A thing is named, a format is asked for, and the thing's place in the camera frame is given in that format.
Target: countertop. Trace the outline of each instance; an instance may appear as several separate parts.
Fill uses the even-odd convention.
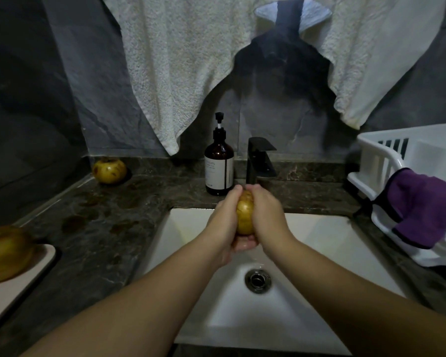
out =
[[[134,176],[125,183],[102,186],[89,179],[29,216],[26,228],[55,246],[59,256],[0,321],[0,356],[18,356],[72,316],[128,284],[169,209],[214,208],[221,199],[205,191],[201,163],[126,163]],[[265,186],[286,212],[352,217],[360,204],[342,187],[343,167],[315,164],[275,165],[285,172]],[[353,220],[418,300],[446,315],[446,280],[415,264],[369,216]]]

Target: person's left hand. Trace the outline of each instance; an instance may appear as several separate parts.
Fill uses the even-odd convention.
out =
[[[236,206],[243,192],[241,185],[236,185],[224,200],[217,204],[202,232],[206,238],[213,238],[221,249],[221,265],[231,261],[234,252],[249,250],[258,245],[254,236],[237,236],[238,216]]]

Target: sink drain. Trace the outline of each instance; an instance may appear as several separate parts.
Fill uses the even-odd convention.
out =
[[[244,283],[251,292],[263,294],[271,288],[271,277],[263,269],[251,269],[244,276]]]

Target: dish rack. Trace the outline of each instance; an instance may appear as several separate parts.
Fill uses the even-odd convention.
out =
[[[446,124],[361,133],[360,171],[347,179],[370,200],[384,189],[390,176],[401,168],[446,181]],[[446,237],[432,249],[420,249],[400,240],[392,229],[395,223],[378,205],[373,206],[373,223],[424,267],[446,266]]]

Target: forearm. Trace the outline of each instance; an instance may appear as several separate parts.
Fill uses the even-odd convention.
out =
[[[352,354],[446,356],[445,317],[351,273],[294,238],[268,254]]]
[[[211,238],[197,237],[143,278],[42,338],[24,356],[165,356],[219,267]]]

